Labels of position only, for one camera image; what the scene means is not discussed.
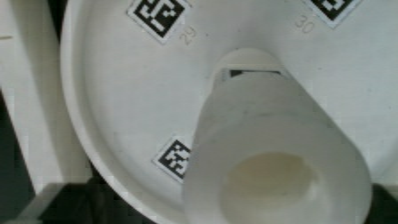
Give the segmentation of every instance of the dark floor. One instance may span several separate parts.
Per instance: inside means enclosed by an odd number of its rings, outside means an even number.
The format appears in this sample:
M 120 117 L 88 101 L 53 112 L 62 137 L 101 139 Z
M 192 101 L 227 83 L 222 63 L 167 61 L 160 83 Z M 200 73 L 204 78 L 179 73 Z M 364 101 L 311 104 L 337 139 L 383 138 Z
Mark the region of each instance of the dark floor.
M 0 223 L 16 217 L 32 198 L 32 183 L 0 95 Z

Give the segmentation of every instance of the white ceramic surface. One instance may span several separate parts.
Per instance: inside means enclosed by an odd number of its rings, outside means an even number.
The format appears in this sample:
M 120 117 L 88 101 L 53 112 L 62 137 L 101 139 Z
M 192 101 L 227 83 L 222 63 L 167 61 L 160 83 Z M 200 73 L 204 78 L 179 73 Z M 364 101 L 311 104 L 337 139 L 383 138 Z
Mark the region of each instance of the white ceramic surface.
M 398 2 L 364 0 L 335 29 L 296 0 L 188 3 L 165 44 L 128 16 L 133 0 L 71 0 L 62 36 L 65 101 L 85 152 L 124 200 L 160 224 L 186 218 L 181 184 L 151 160 L 172 136 L 192 147 L 211 74 L 234 49 L 279 58 L 375 181 L 398 154 Z

